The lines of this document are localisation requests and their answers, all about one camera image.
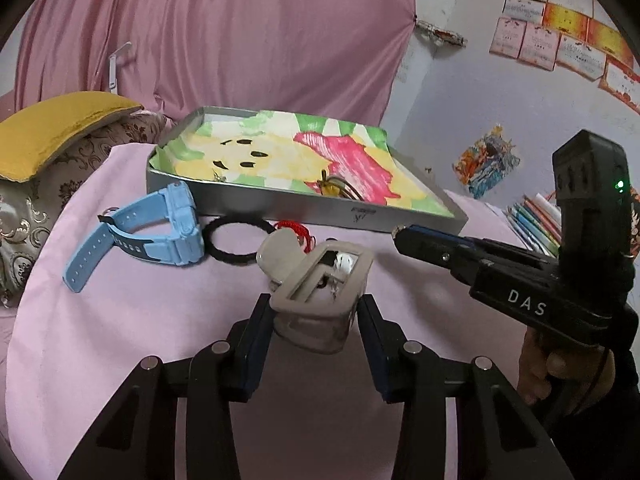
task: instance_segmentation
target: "colored pencil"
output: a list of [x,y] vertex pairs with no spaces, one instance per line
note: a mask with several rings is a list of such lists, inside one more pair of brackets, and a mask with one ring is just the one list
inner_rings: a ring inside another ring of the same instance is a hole
[[516,224],[516,221],[511,216],[505,215],[505,217],[511,225],[511,229],[513,229],[513,231],[518,235],[518,238],[522,240],[522,243],[524,243],[527,249],[529,249],[530,251],[535,251],[537,253],[542,253],[542,251],[540,251],[536,247],[535,243],[530,240],[529,236],[520,228],[518,224]]
[[535,205],[529,197],[525,195],[524,197],[524,207],[529,209],[529,212],[532,213],[538,221],[545,227],[547,231],[553,236],[556,242],[560,243],[562,240],[562,235],[556,229],[556,226],[553,222],[540,210],[540,208]]
[[549,216],[549,218],[551,218],[554,225],[556,226],[556,229],[562,232],[562,215],[560,214],[560,210],[556,206],[550,204],[545,197],[540,195],[540,193],[537,193],[536,197],[533,199],[533,202],[540,209],[542,209],[542,211],[544,211],[547,216]]
[[542,222],[538,219],[538,217],[536,216],[536,214],[529,208],[527,207],[527,204],[516,204],[518,206],[518,209],[520,210],[520,212],[526,216],[527,220],[529,220],[533,225],[535,225],[540,231],[542,231],[547,238],[549,238],[549,241],[551,243],[553,243],[556,246],[560,246],[560,243],[554,238],[554,236],[551,234],[551,232],[549,232],[549,230],[544,227],[544,225],[542,225]]
[[535,247],[538,248],[538,252],[541,254],[546,254],[547,256],[551,256],[551,252],[536,238],[532,231],[530,231],[529,227],[523,221],[524,218],[518,215],[517,211],[510,210],[511,218],[516,224],[520,227],[522,231],[524,231],[527,236],[529,236],[529,240],[533,243]]
[[536,240],[538,240],[542,247],[546,248],[554,256],[558,256],[558,247],[555,246],[541,230],[533,225],[532,222],[530,222],[529,219],[527,219],[526,216],[517,209],[518,204],[515,204],[514,206],[515,207],[511,209],[511,213],[516,220],[518,220],[518,223],[526,227],[527,231],[529,231]]

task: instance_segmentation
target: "human hand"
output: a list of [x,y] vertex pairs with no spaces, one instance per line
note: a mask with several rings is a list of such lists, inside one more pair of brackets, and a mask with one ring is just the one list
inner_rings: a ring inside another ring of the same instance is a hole
[[[547,375],[559,379],[578,381],[577,392],[569,403],[566,413],[574,411],[581,402],[595,377],[604,348],[593,349],[556,349],[547,354],[539,344],[538,332],[527,328],[524,336],[522,352],[520,354],[520,371],[518,374],[517,392],[529,406],[540,399],[546,399],[551,393],[551,384],[546,380]],[[598,383],[588,398],[584,400],[580,411],[593,406],[607,395],[616,378],[616,367],[613,352],[609,351],[607,362],[602,370]]]

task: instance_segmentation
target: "black hair tie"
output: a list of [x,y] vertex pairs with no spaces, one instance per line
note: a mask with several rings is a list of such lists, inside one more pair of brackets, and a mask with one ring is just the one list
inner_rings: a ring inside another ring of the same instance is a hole
[[273,233],[276,229],[266,220],[257,216],[247,214],[231,214],[221,216],[209,222],[202,230],[202,238],[204,239],[204,249],[220,262],[232,265],[246,265],[255,262],[256,253],[249,254],[231,254],[225,253],[217,248],[211,241],[213,231],[227,224],[248,224],[262,229],[267,234]]

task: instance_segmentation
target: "black cable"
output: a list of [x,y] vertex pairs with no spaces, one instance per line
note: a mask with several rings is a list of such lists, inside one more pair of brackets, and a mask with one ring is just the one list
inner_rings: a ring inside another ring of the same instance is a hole
[[589,384],[589,387],[587,388],[587,391],[584,393],[584,395],[580,398],[580,401],[578,402],[578,404],[575,405],[575,408],[573,409],[573,411],[570,413],[570,415],[575,415],[576,413],[578,413],[581,409],[581,407],[584,405],[584,403],[587,401],[587,399],[589,398],[589,396],[593,393],[596,384],[598,384],[598,381],[600,380],[600,377],[604,371],[604,367],[607,365],[607,359],[609,359],[609,348],[605,348],[604,352],[602,353],[602,357],[600,358],[600,363],[598,364],[598,370],[596,371],[596,374],[594,375],[593,379],[591,380],[591,383]]
[[213,231],[227,224],[248,224],[259,229],[262,229],[267,234],[273,233],[276,229],[266,220],[247,214],[231,214],[227,216],[221,216],[215,220],[209,222],[202,230],[202,238],[204,239],[204,249],[220,262],[232,265],[246,265],[255,262],[256,253],[248,254],[232,254],[225,253],[217,248],[211,240]]

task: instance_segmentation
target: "metal tray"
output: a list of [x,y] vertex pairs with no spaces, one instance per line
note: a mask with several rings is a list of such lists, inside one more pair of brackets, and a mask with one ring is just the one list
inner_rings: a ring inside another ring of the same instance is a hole
[[[195,131],[205,121],[235,121],[252,117],[257,112],[238,108],[202,107],[189,114],[168,131],[159,142],[164,146],[184,131]],[[198,213],[204,216],[249,213],[269,220],[295,220],[308,224],[329,225],[389,233],[398,224],[420,224],[451,234],[458,234],[467,220],[466,214],[433,182],[413,170],[408,160],[391,150],[396,163],[416,184],[435,194],[454,215],[447,218],[421,211],[387,205],[363,203],[320,194],[268,189],[264,187],[211,182],[178,177],[155,170],[147,161],[146,189],[157,191],[170,182],[183,180],[193,194]]]

